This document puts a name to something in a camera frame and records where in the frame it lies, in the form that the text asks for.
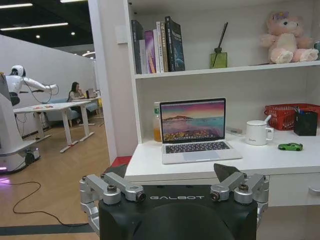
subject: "plastic bottle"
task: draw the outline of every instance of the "plastic bottle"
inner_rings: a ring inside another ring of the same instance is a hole
[[[154,103],[153,138],[155,141],[161,142],[159,102]]]

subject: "laptop trackpad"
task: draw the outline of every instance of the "laptop trackpad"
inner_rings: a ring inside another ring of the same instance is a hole
[[[191,151],[184,152],[183,159],[186,161],[195,161],[195,160],[214,160],[219,159],[219,155],[216,151]]]

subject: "white bookshelf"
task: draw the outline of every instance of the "white bookshelf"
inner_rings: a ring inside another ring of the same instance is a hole
[[[177,76],[189,76],[189,75],[202,75],[202,74],[219,74],[219,73],[232,73],[232,72],[246,72],[246,71],[259,71],[286,68],[299,68],[319,66],[320,61],[305,61],[305,62],[291,62],[284,64],[265,64],[256,66],[235,66],[226,68],[213,68],[213,69],[201,69],[201,70],[186,70],[186,71],[172,71],[163,73],[150,73],[150,74],[135,74],[135,79],[155,79],[155,78],[168,78]]]
[[[263,119],[265,105],[320,104],[320,61],[265,64],[268,50],[259,45],[276,10],[302,16],[304,35],[320,40],[320,0],[124,0],[124,9],[140,144],[152,138],[153,102],[226,97],[226,124],[242,129],[248,120]],[[186,71],[136,74],[131,20],[146,31],[165,16],[181,25]],[[225,22],[222,51],[229,67],[209,69]]]

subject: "white desk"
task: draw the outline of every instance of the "white desk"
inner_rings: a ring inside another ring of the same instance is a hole
[[[126,170],[125,178],[143,185],[215,184],[214,163],[234,166],[248,176],[270,176],[270,206],[320,205],[320,196],[310,196],[309,187],[320,189],[320,136],[297,136],[292,131],[276,131],[274,141],[251,146],[245,138],[227,134],[226,140],[243,159],[162,164],[161,143],[139,144]],[[302,143],[303,151],[282,151],[281,143]]]
[[[101,96],[92,97],[92,98],[75,99],[75,100],[72,100],[72,103],[83,102],[83,101],[93,102],[93,101],[98,101],[99,99],[101,99]]]
[[[39,104],[34,106],[26,106],[22,108],[14,109],[13,112],[15,114],[24,114],[24,113],[35,113],[35,121],[38,128],[38,134],[40,136],[40,141],[50,137],[50,135],[45,136],[42,124],[40,121],[39,114],[42,112],[51,112],[51,111],[61,111],[62,119],[63,119],[63,126],[65,130],[65,138],[67,146],[60,150],[60,153],[64,153],[69,148],[73,147],[79,141],[72,142],[71,133],[67,118],[67,109],[71,107],[80,106],[81,107],[81,114],[83,120],[83,128],[84,128],[84,137],[80,139],[80,142],[86,140],[88,137],[94,134],[94,132],[90,132],[89,124],[88,124],[88,116],[86,111],[86,104],[90,103],[90,101],[77,101],[77,102],[64,102],[64,103],[48,103],[48,104]]]

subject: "metal bolt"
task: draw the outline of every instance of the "metal bolt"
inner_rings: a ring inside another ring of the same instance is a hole
[[[117,191],[117,186],[115,185],[108,185],[108,187],[106,188],[106,190],[108,191],[108,193],[115,193]]]
[[[241,192],[248,192],[249,187],[248,187],[248,185],[246,185],[246,184],[240,184],[240,185],[239,185],[239,190],[240,190]]]
[[[136,195],[136,200],[138,203],[142,203],[144,200],[146,200],[146,198],[147,198],[147,195],[143,191],[138,192]]]
[[[218,202],[220,199],[220,194],[218,192],[211,192],[210,193],[211,199],[214,202]]]

